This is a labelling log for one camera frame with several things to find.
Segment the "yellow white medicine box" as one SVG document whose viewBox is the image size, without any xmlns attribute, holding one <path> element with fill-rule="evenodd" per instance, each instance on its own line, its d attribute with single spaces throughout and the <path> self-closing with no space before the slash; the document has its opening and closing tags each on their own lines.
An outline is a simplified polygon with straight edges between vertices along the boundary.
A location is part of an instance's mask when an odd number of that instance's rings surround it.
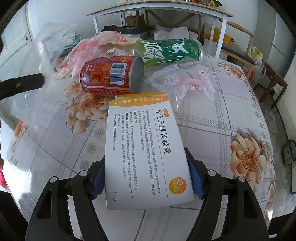
<svg viewBox="0 0 296 241">
<path fill-rule="evenodd" d="M 105 194 L 109 210 L 160 208 L 194 200 L 183 141 L 166 95 L 109 103 Z"/>
</svg>

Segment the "clear plastic food container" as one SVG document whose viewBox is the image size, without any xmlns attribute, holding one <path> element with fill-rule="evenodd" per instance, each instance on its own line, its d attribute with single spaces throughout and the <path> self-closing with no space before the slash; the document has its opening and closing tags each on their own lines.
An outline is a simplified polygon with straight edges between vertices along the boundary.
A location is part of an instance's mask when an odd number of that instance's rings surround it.
<svg viewBox="0 0 296 241">
<path fill-rule="evenodd" d="M 12 97 L 11 114 L 19 120 L 31 122 L 36 118 L 50 82 L 58 72 L 58 59 L 66 56 L 82 40 L 77 24 L 46 23 L 33 40 L 21 63 L 19 76 L 43 74 L 45 83 L 40 89 L 26 91 Z"/>
</svg>

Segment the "red drink can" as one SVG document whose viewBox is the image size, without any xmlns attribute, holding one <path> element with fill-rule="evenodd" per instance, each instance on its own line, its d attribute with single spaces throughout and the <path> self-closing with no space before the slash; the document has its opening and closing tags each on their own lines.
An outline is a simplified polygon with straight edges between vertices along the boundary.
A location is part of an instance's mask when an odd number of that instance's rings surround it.
<svg viewBox="0 0 296 241">
<path fill-rule="evenodd" d="M 144 62 L 137 56 L 96 58 L 84 64 L 79 81 L 86 92 L 94 95 L 139 93 L 144 81 Z"/>
</svg>

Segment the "clear printed plastic bag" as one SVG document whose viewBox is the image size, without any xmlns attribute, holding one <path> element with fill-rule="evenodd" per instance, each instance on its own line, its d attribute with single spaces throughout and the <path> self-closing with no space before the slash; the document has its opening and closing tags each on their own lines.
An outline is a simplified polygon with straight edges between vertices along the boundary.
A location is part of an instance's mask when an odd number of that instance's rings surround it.
<svg viewBox="0 0 296 241">
<path fill-rule="evenodd" d="M 147 83 L 160 92 L 167 92 L 177 110 L 188 91 L 200 91 L 211 101 L 215 96 L 214 74 L 200 61 L 185 57 L 168 66 L 158 66 Z"/>
</svg>

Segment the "green label plastic bottle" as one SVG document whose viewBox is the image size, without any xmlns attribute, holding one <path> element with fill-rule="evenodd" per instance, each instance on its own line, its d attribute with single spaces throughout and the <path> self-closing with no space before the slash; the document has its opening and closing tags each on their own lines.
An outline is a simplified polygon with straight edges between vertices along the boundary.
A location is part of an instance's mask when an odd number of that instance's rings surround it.
<svg viewBox="0 0 296 241">
<path fill-rule="evenodd" d="M 193 39 L 139 40 L 135 54 L 142 57 L 146 67 L 156 67 L 170 65 L 185 57 L 201 60 L 204 49 L 199 41 Z"/>
</svg>

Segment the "floral plastic tablecloth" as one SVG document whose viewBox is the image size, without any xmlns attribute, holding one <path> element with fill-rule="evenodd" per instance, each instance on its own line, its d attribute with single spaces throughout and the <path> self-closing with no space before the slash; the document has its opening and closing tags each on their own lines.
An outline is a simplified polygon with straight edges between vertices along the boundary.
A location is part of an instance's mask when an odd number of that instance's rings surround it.
<svg viewBox="0 0 296 241">
<path fill-rule="evenodd" d="M 1 82 L 19 77 L 23 53 L 1 61 Z M 139 93 L 114 97 L 86 92 L 78 78 L 50 82 L 36 118 L 11 114 L 15 130 L 4 177 L 25 219 L 25 240 L 269 240 L 275 171 L 268 128 L 255 94 L 238 66 L 203 55 L 215 78 L 211 101 L 188 91 L 172 110 L 183 141 L 205 165 L 204 198 L 142 210 L 109 210 L 105 187 L 92 199 L 91 165 L 105 156 L 109 103 L 166 95 L 147 83 Z"/>
</svg>

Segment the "small dark wooden stool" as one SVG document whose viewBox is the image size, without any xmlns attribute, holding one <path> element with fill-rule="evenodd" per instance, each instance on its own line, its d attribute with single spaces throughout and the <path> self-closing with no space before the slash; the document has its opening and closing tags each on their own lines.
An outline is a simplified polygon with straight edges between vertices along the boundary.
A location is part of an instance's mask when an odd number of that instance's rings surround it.
<svg viewBox="0 0 296 241">
<path fill-rule="evenodd" d="M 269 94 L 269 92 L 277 84 L 281 87 L 279 95 L 273 101 L 273 104 L 271 105 L 271 109 L 273 109 L 276 106 L 276 104 L 279 102 L 279 100 L 281 99 L 281 97 L 283 96 L 283 94 L 285 93 L 285 91 L 287 90 L 288 83 L 270 65 L 268 65 L 267 63 L 265 63 L 264 64 L 264 67 L 266 68 L 266 71 L 265 71 L 266 72 L 266 75 L 270 79 L 270 84 L 268 85 L 267 89 L 265 90 L 263 96 L 260 98 L 260 100 L 259 100 L 260 103 L 262 103 L 266 99 L 266 97 Z"/>
</svg>

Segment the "wooden chair dark seat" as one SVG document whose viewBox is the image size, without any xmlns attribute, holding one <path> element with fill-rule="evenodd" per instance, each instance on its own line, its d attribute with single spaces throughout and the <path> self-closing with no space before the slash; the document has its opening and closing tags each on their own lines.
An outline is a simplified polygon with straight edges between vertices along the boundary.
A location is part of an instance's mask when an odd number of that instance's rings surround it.
<svg viewBox="0 0 296 241">
<path fill-rule="evenodd" d="M 229 26 L 235 28 L 236 30 L 243 32 L 249 36 L 247 49 L 245 51 L 239 45 L 236 44 L 234 39 L 232 39 L 231 44 L 223 43 L 222 49 L 221 49 L 221 51 L 224 54 L 242 62 L 243 65 L 249 66 L 249 69 L 246 74 L 246 78 L 249 78 L 250 74 L 253 70 L 253 67 L 255 66 L 255 61 L 248 55 L 248 53 L 251 50 L 253 39 L 256 39 L 256 36 L 255 36 L 255 34 L 248 31 L 247 29 L 245 29 L 241 25 L 238 25 L 237 23 L 227 21 L 227 25 L 229 25 Z"/>
</svg>

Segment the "white pillow bag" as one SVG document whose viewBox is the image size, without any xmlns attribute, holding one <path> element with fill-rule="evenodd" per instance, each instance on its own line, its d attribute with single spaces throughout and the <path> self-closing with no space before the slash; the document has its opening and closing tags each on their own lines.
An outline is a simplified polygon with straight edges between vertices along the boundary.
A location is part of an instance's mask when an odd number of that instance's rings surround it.
<svg viewBox="0 0 296 241">
<path fill-rule="evenodd" d="M 178 40 L 178 39 L 189 39 L 189 31 L 185 27 L 178 28 L 164 28 L 156 25 L 154 32 L 155 40 Z"/>
</svg>

